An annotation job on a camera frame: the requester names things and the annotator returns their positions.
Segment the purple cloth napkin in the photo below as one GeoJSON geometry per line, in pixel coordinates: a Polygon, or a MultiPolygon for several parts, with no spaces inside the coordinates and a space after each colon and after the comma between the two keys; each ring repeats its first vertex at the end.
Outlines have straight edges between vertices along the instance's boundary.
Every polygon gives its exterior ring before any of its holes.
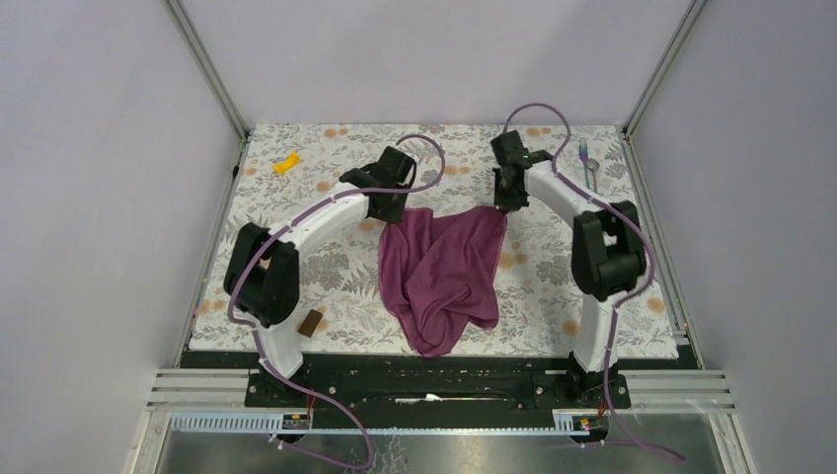
{"type": "Polygon", "coordinates": [[[492,206],[436,216],[404,211],[379,241],[379,292],[419,355],[449,354],[468,326],[499,321],[495,275],[507,217],[492,206]]]}

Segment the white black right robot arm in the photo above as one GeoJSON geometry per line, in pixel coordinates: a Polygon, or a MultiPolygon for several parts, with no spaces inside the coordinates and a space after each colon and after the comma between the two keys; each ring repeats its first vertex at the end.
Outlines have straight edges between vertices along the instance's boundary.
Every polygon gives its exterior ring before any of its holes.
{"type": "Polygon", "coordinates": [[[608,370],[614,355],[614,311],[647,271],[644,236],[636,206],[609,203],[558,171],[545,150],[530,151],[516,131],[491,140],[496,159],[494,205],[514,212],[535,198],[572,231],[571,275],[584,294],[581,332],[571,353],[578,372],[566,381],[572,402],[589,407],[605,393],[598,372],[608,370]]]}

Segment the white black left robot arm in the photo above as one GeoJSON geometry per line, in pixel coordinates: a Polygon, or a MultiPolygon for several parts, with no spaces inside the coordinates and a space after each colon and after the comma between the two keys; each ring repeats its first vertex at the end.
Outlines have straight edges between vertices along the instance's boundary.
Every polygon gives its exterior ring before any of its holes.
{"type": "Polygon", "coordinates": [[[342,174],[323,201],[283,223],[262,227],[250,222],[238,232],[223,279],[235,318],[255,331],[263,366],[275,371],[268,393],[284,406],[305,396],[301,337],[290,321],[301,293],[301,263],[306,255],[367,218],[401,220],[415,180],[416,160],[388,146],[377,161],[342,174]]]}

